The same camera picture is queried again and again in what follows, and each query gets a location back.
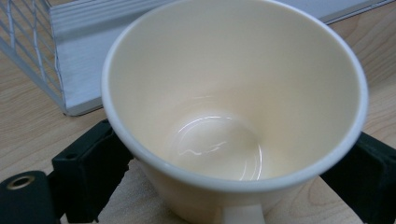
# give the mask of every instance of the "black plastic holder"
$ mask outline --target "black plastic holder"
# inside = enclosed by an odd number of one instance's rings
[[[54,171],[14,175],[0,184],[0,223],[91,223],[133,158],[105,119],[52,159]],[[396,150],[362,133],[323,180],[365,223],[396,218]]]

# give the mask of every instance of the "wooden surface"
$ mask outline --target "wooden surface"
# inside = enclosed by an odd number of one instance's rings
[[[331,27],[353,48],[366,72],[370,110],[364,131],[396,147],[396,2]],[[1,52],[0,114],[0,181],[30,170],[48,174],[51,158],[106,118],[103,109],[78,118],[64,116]],[[266,219],[270,224],[361,223],[319,177],[282,200]],[[183,223],[167,209],[134,161],[99,220]]]

